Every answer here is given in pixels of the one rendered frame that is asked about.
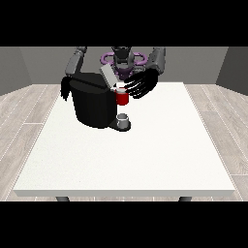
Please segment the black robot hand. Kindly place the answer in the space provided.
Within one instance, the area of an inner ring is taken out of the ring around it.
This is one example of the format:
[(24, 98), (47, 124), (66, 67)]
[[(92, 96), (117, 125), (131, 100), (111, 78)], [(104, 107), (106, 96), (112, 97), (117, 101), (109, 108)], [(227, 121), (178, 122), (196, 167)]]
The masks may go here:
[(124, 80), (125, 92), (134, 99), (140, 99), (154, 89), (158, 83), (158, 76), (159, 73), (155, 69), (134, 74)]
[(72, 78), (65, 76), (62, 78), (61, 80), (61, 88), (60, 88), (60, 93), (61, 93), (61, 97), (64, 100), (67, 100), (69, 97), (69, 94), (71, 92), (71, 86), (70, 86), (70, 82), (71, 82)]

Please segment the red pod holder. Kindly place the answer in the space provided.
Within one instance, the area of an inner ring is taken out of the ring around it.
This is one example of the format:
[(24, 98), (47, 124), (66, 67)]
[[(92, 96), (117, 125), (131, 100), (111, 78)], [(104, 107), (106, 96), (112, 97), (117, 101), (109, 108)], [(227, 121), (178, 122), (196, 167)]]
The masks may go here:
[(116, 103), (119, 106), (125, 106), (129, 103), (129, 94), (126, 92), (125, 88), (120, 88), (115, 90)]

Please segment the black coffee machine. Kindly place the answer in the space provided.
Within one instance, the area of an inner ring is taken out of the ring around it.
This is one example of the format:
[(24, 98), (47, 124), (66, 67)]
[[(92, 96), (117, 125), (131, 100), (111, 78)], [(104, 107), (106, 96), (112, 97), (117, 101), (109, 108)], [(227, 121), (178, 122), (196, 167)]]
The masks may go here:
[(78, 73), (70, 81), (77, 120), (98, 129), (112, 128), (119, 132), (131, 129), (131, 122), (125, 128), (117, 123), (116, 95), (111, 91), (103, 76), (95, 73)]

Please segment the pale grey machine lid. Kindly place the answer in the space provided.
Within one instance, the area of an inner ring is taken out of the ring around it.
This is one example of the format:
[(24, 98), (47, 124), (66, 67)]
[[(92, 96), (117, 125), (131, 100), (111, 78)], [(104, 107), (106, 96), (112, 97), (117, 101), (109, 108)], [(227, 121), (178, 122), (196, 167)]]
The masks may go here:
[(100, 73), (104, 77), (106, 84), (109, 88), (112, 88), (117, 83), (117, 78), (110, 66), (110, 64), (106, 64), (100, 68)]

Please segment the small grey cup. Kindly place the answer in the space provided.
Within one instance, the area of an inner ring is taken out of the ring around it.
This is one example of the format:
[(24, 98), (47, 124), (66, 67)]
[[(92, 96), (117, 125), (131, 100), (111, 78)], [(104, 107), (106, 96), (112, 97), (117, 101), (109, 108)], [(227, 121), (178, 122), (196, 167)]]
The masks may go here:
[(128, 127), (129, 125), (129, 117), (126, 113), (119, 113), (117, 116), (116, 116), (116, 119), (117, 119), (117, 126), (120, 128), (120, 129), (125, 129)]

